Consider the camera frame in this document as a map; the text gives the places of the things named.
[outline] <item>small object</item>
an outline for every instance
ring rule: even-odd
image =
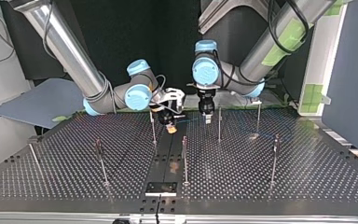
[[[167,127],[168,133],[176,133],[177,132],[176,127],[172,124],[168,124],[168,125],[166,125],[166,127]]]
[[[174,115],[173,116],[174,119],[183,119],[185,117],[186,117],[186,115]]]
[[[219,106],[219,143],[222,141],[222,131],[221,131],[221,122],[222,122],[222,107]]]
[[[100,161],[101,167],[103,169],[103,177],[104,177],[103,185],[105,187],[108,187],[108,186],[110,186],[110,183],[107,179],[106,170],[105,170],[104,163],[103,163],[103,146],[102,146],[102,141],[101,141],[100,137],[97,137],[97,139],[95,140],[95,154],[97,155],[97,159],[98,159],[98,161]]]
[[[205,115],[205,123],[206,124],[212,123],[212,114]]]
[[[154,126],[154,119],[153,119],[152,111],[150,111],[150,122],[152,123],[152,129],[153,129],[153,144],[156,145],[157,144],[156,129],[155,129],[155,126]]]
[[[146,197],[176,197],[176,182],[150,182],[146,187]]]
[[[184,136],[182,140],[182,158],[184,159],[184,165],[185,165],[185,183],[183,183],[185,186],[190,185],[188,182],[187,177],[187,137]]]

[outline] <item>metal plate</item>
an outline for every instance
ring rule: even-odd
[[[163,127],[156,131],[161,142]],[[97,137],[109,187],[94,151]],[[147,203],[145,182],[157,150],[152,141],[148,114],[76,116],[34,145],[40,169],[29,148],[1,165],[0,210],[138,213]]]
[[[358,159],[315,125],[287,109],[223,111],[204,124],[189,112],[174,136],[157,125],[154,147],[148,114],[78,116],[35,145],[41,170],[28,148],[0,165],[0,211],[230,216],[358,217]],[[272,144],[282,137],[276,184],[271,187]],[[184,180],[182,138],[187,137]],[[101,137],[111,187],[93,143]],[[177,182],[176,197],[145,197],[149,182]]]
[[[206,125],[199,113],[188,115],[190,185],[180,185],[177,214],[358,216],[357,157],[294,110],[263,110],[254,139],[256,116],[224,111],[219,144],[217,116]],[[277,133],[282,150],[271,185]],[[185,181],[183,172],[166,176],[165,181]]]

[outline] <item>black cable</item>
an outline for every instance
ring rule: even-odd
[[[0,59],[0,63],[3,62],[3,61],[6,61],[9,58],[11,58],[11,56],[13,56],[14,52],[15,52],[14,49],[12,49],[10,54],[8,56],[6,56],[6,58]]]
[[[216,61],[216,64],[217,64],[218,69],[219,69],[220,72],[223,74],[223,76],[225,76],[225,77],[228,78],[228,82],[227,82],[228,84],[229,84],[229,82],[232,81],[232,82],[237,83],[237,84],[242,85],[242,86],[251,86],[251,87],[253,87],[253,86],[257,86],[257,85],[260,85],[260,84],[262,84],[262,83],[268,82],[270,79],[272,79],[272,77],[268,77],[268,78],[265,79],[264,81],[253,82],[253,81],[250,81],[249,79],[247,79],[246,77],[244,77],[243,74],[241,74],[241,70],[239,69],[239,70],[240,70],[240,75],[241,75],[246,81],[249,80],[249,83],[240,82],[240,81],[235,80],[235,79],[233,78],[234,73],[235,73],[235,66],[234,66],[234,65],[232,65],[232,70],[231,70],[231,74],[230,74],[230,75],[227,74],[226,71],[223,69],[222,64],[220,63],[220,59],[219,59],[219,55],[218,55],[218,53],[217,53],[217,50],[214,50],[213,52],[207,52],[207,51],[200,52],[200,53],[196,54],[196,58],[197,58],[199,55],[201,55],[201,54],[208,54],[208,55],[211,55],[211,56],[214,57],[214,60]],[[222,79],[222,80],[221,80],[222,83],[221,83],[221,85],[220,85],[220,88],[225,89],[225,88],[227,87],[227,85],[224,85],[223,76],[222,76],[222,78],[221,78],[221,79]]]
[[[296,13],[296,15],[298,16],[298,18],[301,20],[301,22],[304,25],[305,28],[305,34],[302,37],[301,41],[304,42],[309,33],[310,33],[310,27],[308,25],[307,19],[305,18],[304,14],[302,13],[302,11],[298,8],[298,5],[293,2],[293,0],[286,0],[287,4],[289,4],[289,6],[292,8],[292,10]],[[276,34],[276,24],[273,24],[273,19],[272,19],[272,11],[273,11],[273,6],[274,6],[275,0],[269,0],[269,5],[268,5],[268,29],[269,32],[272,36],[272,38],[274,39],[275,44],[284,52],[288,53],[288,54],[293,54],[296,53],[298,51],[298,49],[296,50],[290,50],[287,49],[286,47],[284,47],[281,42],[279,41],[279,37],[277,37]]]
[[[293,101],[293,103],[295,103],[296,107],[299,108],[299,107],[298,107],[298,104],[295,102],[295,98],[293,98],[292,94],[290,94],[289,90],[287,90],[286,86],[284,85],[283,79],[280,78],[280,80],[281,80],[281,83],[282,83],[282,85],[283,85],[283,87],[284,87],[284,91],[286,91],[286,93],[287,93],[287,94],[289,95],[289,97],[292,99],[292,101]]]

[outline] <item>green tape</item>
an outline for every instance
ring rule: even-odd
[[[344,5],[343,0],[337,0],[327,11],[324,13],[325,16],[337,16],[341,13],[342,6]]]
[[[322,88],[324,85],[307,84],[301,104],[301,113],[318,112],[319,104],[322,102]]]
[[[71,116],[58,116],[58,117],[55,117],[54,119],[52,119],[53,122],[62,122],[64,120],[67,120],[67,119],[70,119],[72,117]]]
[[[280,43],[287,49],[296,50],[301,46],[301,38],[305,34],[304,24],[296,19],[292,19],[286,28],[284,28],[281,36],[279,37]],[[284,56],[288,53],[281,50],[277,45],[274,45],[269,51],[262,64],[265,66],[275,66]]]

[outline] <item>robotic arm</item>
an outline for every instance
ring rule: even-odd
[[[49,0],[9,0],[9,3],[24,14],[81,89],[83,105],[90,115],[116,112],[116,109],[125,107],[143,110],[150,105],[169,133],[176,131],[173,113],[182,112],[185,95],[177,89],[161,88],[145,60],[129,65],[127,71],[131,77],[130,83],[112,88],[83,50],[54,4]]]
[[[272,10],[273,1],[269,0],[269,11]],[[213,97],[217,89],[234,91],[243,97],[258,96],[265,86],[264,76],[285,56],[301,46],[308,26],[319,20],[335,1],[288,0],[273,22],[270,22],[269,13],[268,29],[240,67],[219,60],[216,42],[199,41],[195,49],[193,78],[200,97],[199,110],[206,122],[211,122]]]

